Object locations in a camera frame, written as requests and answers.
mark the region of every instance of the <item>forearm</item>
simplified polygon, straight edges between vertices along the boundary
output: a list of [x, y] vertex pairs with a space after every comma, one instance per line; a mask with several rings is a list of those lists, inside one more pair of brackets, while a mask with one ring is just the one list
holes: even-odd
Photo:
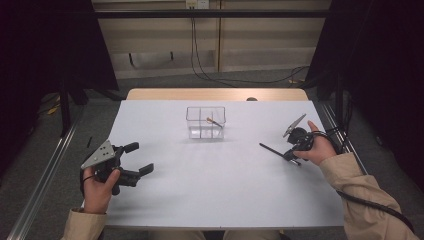
[[87, 214], [72, 209], [66, 221], [62, 240], [97, 240], [106, 224], [106, 214]]
[[[401, 211], [373, 176], [362, 174], [352, 153], [326, 159], [320, 168], [333, 188]], [[343, 207], [349, 239], [418, 239], [404, 223], [387, 213], [345, 200]]]

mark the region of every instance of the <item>person's leg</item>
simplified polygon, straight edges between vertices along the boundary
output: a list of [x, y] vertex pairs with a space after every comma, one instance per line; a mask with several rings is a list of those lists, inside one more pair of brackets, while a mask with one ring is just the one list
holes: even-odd
[[149, 240], [206, 240], [201, 231], [150, 231]]
[[278, 230], [230, 230], [223, 240], [280, 240]]

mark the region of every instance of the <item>person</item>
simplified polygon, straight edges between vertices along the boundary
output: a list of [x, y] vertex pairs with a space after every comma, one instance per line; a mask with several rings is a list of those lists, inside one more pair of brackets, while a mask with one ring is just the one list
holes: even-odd
[[[318, 128], [308, 121], [311, 131]], [[309, 151], [294, 151], [297, 157], [308, 159], [317, 165], [328, 183], [336, 190], [357, 198], [366, 199], [388, 206], [398, 212], [399, 204], [378, 186], [371, 175], [363, 175], [352, 153], [337, 155], [331, 143], [322, 136], [314, 136], [314, 144]], [[86, 169], [84, 177], [92, 176], [93, 169]], [[72, 209], [66, 223], [63, 240], [97, 239], [105, 222], [106, 210], [111, 198], [111, 189], [119, 178], [115, 170], [103, 184], [93, 178], [84, 182], [84, 208]], [[342, 198], [344, 208], [344, 230], [348, 239], [419, 239], [398, 218], [383, 211]], [[200, 231], [156, 231], [151, 238], [204, 240]], [[226, 231], [225, 240], [280, 239], [279, 232], [263, 231]]]

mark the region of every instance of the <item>white tabletop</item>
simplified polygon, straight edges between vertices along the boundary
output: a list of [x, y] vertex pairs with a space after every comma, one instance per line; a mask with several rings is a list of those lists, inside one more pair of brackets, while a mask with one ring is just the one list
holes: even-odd
[[[186, 109], [223, 106], [222, 140], [189, 139]], [[139, 142], [122, 167], [155, 164], [137, 187], [112, 197], [108, 226], [235, 229], [342, 226], [340, 197], [320, 169], [298, 167], [262, 148], [284, 153], [282, 137], [303, 113], [323, 129], [310, 101], [123, 101], [109, 139], [115, 146]]]

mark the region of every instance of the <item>hand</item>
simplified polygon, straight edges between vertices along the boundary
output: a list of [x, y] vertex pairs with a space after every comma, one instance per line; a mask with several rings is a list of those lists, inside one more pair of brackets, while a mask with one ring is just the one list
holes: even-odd
[[[121, 172], [113, 170], [105, 183], [89, 178], [84, 182], [84, 212], [91, 214], [105, 214], [112, 197], [112, 188], [119, 179]], [[94, 168], [84, 170], [84, 179], [94, 175]]]
[[[311, 131], [319, 131], [317, 126], [311, 121], [308, 121]], [[336, 156], [337, 153], [325, 137], [314, 136], [314, 144], [309, 151], [293, 151], [293, 154], [299, 158], [308, 159], [315, 165], [320, 165], [327, 158]]]

